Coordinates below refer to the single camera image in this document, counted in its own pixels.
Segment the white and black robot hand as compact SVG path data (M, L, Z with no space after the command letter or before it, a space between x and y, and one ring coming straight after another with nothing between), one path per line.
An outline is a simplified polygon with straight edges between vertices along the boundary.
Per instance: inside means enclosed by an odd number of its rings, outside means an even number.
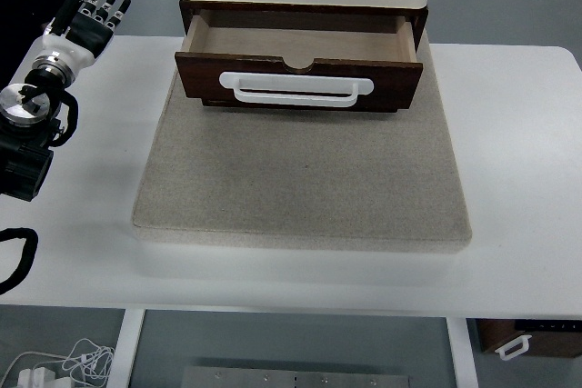
M95 63L121 24L131 0L65 0L42 36L33 68L59 71L69 82Z

